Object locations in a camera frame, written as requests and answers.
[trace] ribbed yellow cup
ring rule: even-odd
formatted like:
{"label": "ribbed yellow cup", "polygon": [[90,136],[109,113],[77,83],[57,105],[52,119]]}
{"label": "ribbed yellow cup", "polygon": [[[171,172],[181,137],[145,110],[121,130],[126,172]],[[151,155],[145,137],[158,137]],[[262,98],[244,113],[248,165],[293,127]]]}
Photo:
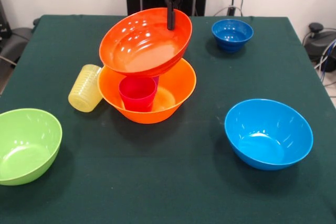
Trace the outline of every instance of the ribbed yellow cup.
{"label": "ribbed yellow cup", "polygon": [[101,68],[88,64],[80,71],[68,96],[69,103],[81,112],[91,112],[101,101],[98,74]]}

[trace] table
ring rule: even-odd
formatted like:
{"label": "table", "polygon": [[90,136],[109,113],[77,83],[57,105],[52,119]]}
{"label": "table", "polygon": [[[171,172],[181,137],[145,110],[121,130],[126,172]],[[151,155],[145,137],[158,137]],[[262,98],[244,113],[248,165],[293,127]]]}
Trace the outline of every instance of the table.
{"label": "table", "polygon": [[[141,125],[102,101],[81,113],[67,101],[81,67],[101,65],[104,34],[122,17],[43,16],[0,112],[40,108],[64,135],[53,166],[33,183],[0,186],[0,223],[335,223],[335,109],[287,18],[239,18],[255,34],[234,55],[215,45],[220,17],[193,17],[184,56],[197,85],[177,112]],[[234,104],[286,103],[314,133],[311,153],[277,172],[250,168],[223,129]]]}

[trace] orange bowl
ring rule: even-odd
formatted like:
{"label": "orange bowl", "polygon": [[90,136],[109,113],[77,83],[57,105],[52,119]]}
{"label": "orange bowl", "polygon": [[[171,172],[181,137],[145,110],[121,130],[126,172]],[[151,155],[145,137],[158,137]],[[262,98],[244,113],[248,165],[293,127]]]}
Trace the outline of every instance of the orange bowl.
{"label": "orange bowl", "polygon": [[187,15],[175,10],[175,29],[167,29],[167,8],[143,10],[115,24],[104,36],[99,56],[126,76],[155,77],[183,56],[192,34]]}
{"label": "orange bowl", "polygon": [[135,112],[124,108],[119,95],[118,86],[124,77],[106,66],[103,67],[98,77],[100,93],[126,118],[144,124],[159,123],[169,118],[188,99],[196,86],[194,69],[185,59],[181,59],[160,76],[152,111]]}

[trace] small blue bowl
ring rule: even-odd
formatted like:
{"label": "small blue bowl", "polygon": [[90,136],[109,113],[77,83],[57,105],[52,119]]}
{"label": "small blue bowl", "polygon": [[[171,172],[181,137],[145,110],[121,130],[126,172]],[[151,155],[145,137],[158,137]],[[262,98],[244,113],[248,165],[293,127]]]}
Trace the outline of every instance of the small blue bowl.
{"label": "small blue bowl", "polygon": [[248,165],[279,170],[304,159],[313,146],[302,115],[272,100],[252,99],[232,107],[224,128],[235,153]]}
{"label": "small blue bowl", "polygon": [[226,52],[237,52],[252,38],[254,32],[243,21],[223,19],[212,26],[212,33],[219,48]]}

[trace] red cup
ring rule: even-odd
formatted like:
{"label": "red cup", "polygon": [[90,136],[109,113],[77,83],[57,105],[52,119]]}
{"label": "red cup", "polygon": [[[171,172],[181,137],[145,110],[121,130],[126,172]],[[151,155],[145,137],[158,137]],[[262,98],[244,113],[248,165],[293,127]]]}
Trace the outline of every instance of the red cup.
{"label": "red cup", "polygon": [[119,84],[120,97],[130,111],[150,112],[156,90],[153,78],[125,77]]}

